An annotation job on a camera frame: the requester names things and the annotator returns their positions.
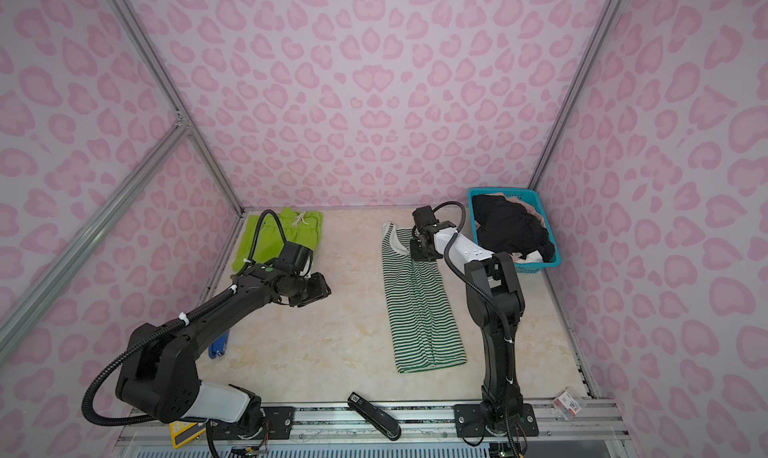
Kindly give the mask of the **green white striped shirt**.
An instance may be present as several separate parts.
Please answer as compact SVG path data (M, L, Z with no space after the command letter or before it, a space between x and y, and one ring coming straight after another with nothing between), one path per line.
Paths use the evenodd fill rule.
M401 374L461 366L467 357L434 262L417 262L411 234L392 222L382 226L383 286L394 362Z

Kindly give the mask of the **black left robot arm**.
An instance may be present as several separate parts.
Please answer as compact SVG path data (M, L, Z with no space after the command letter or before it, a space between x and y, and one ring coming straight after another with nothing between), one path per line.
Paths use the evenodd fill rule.
M270 304L301 308L331 294L325 277L256 265L224 292L161 326L135 330L120 365L117 398L162 423L190 419L247 421L259 398L233 385L200 379L197 360L235 324Z

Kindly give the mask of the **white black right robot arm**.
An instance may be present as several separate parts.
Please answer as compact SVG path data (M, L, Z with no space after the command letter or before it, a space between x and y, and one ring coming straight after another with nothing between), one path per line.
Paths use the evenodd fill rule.
M472 320L481 332L485 375L481 410L486 429L511 436L524 419L524 399L516 371L516 333L525 299L515 263L506 252L493 252L464 236L450 221L417 220L411 257L443 260L464 284Z

